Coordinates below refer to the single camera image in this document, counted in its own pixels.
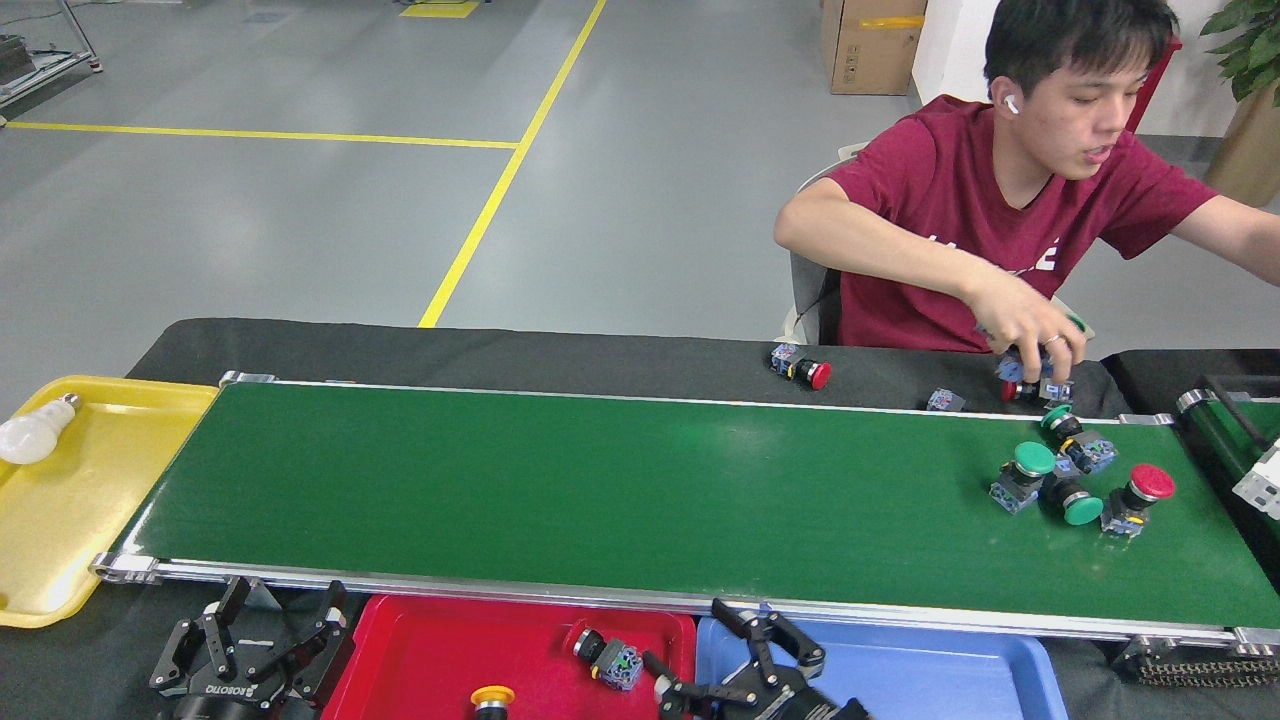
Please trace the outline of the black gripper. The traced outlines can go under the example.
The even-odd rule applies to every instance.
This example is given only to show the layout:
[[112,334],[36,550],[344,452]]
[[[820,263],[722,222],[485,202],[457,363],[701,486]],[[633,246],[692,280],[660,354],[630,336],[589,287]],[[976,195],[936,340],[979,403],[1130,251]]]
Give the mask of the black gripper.
[[173,697],[177,719],[278,719],[287,697],[325,706],[353,655],[343,585],[329,585],[307,625],[274,643],[238,643],[230,626],[250,582],[237,577],[221,600],[178,620],[163,647],[150,688]]
[[[712,616],[733,635],[745,641],[751,665],[763,682],[746,685],[704,685],[680,679],[652,651],[643,652],[643,664],[654,678],[659,719],[870,719],[863,703],[851,698],[837,706],[817,688],[790,685],[785,678],[819,676],[826,652],[805,632],[773,609],[739,611],[723,600],[712,600]],[[795,667],[778,666],[771,647],[776,644],[795,661]]]

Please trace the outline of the person's right hand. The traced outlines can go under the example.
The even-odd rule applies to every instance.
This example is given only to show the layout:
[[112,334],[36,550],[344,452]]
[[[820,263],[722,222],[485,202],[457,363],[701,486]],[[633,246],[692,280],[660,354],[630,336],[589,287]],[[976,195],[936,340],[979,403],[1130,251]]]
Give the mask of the person's right hand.
[[1015,350],[1025,380],[1064,383],[1085,356],[1087,337],[1079,325],[1037,290],[1016,277],[995,273],[963,293],[989,351]]

